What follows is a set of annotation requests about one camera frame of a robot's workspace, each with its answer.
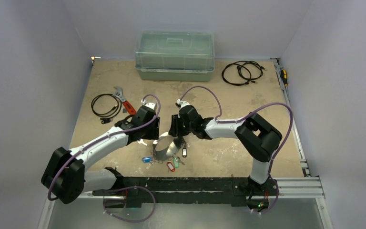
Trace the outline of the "large metal keyring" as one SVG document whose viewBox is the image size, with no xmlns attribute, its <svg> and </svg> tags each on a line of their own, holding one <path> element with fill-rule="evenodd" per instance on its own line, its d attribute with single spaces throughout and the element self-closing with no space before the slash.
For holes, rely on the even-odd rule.
<svg viewBox="0 0 366 229">
<path fill-rule="evenodd" d="M 152 142 L 152 158 L 156 161 L 167 161 L 171 158 L 174 158 L 175 155 L 186 146 L 186 141 L 182 136 L 173 137 L 171 143 L 164 149 L 157 150 L 157 145 L 159 142 L 164 140 L 167 137 L 172 137 L 168 132 L 164 132 L 159 136 L 158 139 Z"/>
</svg>

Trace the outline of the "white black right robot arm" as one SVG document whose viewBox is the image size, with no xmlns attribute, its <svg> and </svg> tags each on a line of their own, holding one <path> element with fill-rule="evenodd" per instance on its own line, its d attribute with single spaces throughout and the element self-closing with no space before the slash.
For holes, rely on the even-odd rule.
<svg viewBox="0 0 366 229">
<path fill-rule="evenodd" d="M 249 113 L 239 119 L 217 120 L 215 117 L 202 117 L 192 105 L 181 105 L 179 108 L 178 114 L 171 116 L 169 135 L 181 137 L 193 134 L 206 140 L 238 139 L 253 158 L 248 177 L 250 191 L 260 194 L 266 190 L 272 160 L 283 139 L 278 129 L 258 113 Z"/>
</svg>

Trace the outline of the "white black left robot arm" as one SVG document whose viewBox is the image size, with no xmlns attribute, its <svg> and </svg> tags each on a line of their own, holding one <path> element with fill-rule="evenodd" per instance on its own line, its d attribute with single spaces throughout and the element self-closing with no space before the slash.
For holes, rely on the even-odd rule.
<svg viewBox="0 0 366 229">
<path fill-rule="evenodd" d="M 142 105 L 130 121 L 118 121 L 99 137 L 72 149 L 55 149 L 41 177 L 41 183 L 48 189 L 47 199 L 64 204 L 73 202 L 82 193 L 85 174 L 92 165 L 140 139 L 157 139 L 159 114 L 160 108 Z"/>
</svg>

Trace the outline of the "key with black tag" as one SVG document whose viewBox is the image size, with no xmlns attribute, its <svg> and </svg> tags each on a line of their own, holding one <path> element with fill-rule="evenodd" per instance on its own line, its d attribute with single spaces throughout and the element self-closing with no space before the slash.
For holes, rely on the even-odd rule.
<svg viewBox="0 0 366 229">
<path fill-rule="evenodd" d="M 188 147 L 187 146 L 184 146 L 182 148 L 182 157 L 183 158 L 186 158 L 188 156 Z"/>
</svg>

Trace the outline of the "key with green tag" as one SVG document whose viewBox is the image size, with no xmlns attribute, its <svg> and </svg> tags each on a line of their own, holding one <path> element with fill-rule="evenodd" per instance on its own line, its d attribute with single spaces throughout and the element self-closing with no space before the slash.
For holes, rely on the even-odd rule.
<svg viewBox="0 0 366 229">
<path fill-rule="evenodd" d="M 173 165 L 175 168 L 179 168 L 180 166 L 184 166 L 185 163 L 181 160 L 180 157 L 176 156 L 173 158 Z"/>
</svg>

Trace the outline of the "key with red tag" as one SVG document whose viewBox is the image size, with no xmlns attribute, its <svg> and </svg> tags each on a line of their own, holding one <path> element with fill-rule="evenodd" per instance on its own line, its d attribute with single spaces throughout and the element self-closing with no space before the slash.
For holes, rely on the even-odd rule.
<svg viewBox="0 0 366 229">
<path fill-rule="evenodd" d="M 175 171 L 175 166 L 174 166 L 173 162 L 168 161 L 168 162 L 166 163 L 166 165 L 167 165 L 168 169 L 169 169 L 171 172 L 174 172 L 174 171 Z"/>
</svg>

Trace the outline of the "green plastic storage box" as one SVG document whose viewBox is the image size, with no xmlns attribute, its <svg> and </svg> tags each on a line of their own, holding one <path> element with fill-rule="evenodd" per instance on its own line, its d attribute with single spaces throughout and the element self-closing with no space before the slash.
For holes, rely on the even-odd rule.
<svg viewBox="0 0 366 229">
<path fill-rule="evenodd" d="M 143 80 L 208 82 L 215 70 L 214 35 L 208 32 L 143 31 L 134 51 Z"/>
</svg>

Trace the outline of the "yellow black screwdriver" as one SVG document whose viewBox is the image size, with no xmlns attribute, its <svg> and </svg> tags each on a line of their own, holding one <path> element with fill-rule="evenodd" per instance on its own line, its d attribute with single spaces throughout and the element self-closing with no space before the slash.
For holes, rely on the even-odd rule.
<svg viewBox="0 0 366 229">
<path fill-rule="evenodd" d="M 288 77 L 287 77 L 287 73 L 286 73 L 285 69 L 282 69 L 280 71 L 280 77 L 282 79 L 284 86 L 287 87 L 288 86 Z"/>
</svg>

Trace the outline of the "red handled adjustable wrench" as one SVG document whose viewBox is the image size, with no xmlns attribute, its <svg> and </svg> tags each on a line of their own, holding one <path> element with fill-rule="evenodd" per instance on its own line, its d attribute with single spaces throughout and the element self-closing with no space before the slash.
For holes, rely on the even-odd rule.
<svg viewBox="0 0 366 229">
<path fill-rule="evenodd" d="M 120 99 L 121 103 L 123 104 L 124 108 L 130 115 L 135 115 L 137 112 L 134 107 L 129 103 L 129 101 L 123 95 L 123 89 L 120 86 L 115 86 L 115 93 L 114 96 Z"/>
</svg>

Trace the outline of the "black metal base rail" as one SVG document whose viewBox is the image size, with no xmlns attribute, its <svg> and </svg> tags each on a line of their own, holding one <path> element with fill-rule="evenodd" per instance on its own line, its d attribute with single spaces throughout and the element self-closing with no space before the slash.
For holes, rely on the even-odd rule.
<svg viewBox="0 0 366 229">
<path fill-rule="evenodd" d="M 248 177 L 124 177 L 116 169 L 115 184 L 93 191 L 94 196 L 126 199 L 127 207 L 143 203 L 164 204 L 229 204 L 263 211 L 279 196 L 275 179 L 265 184 L 250 182 Z"/>
</svg>

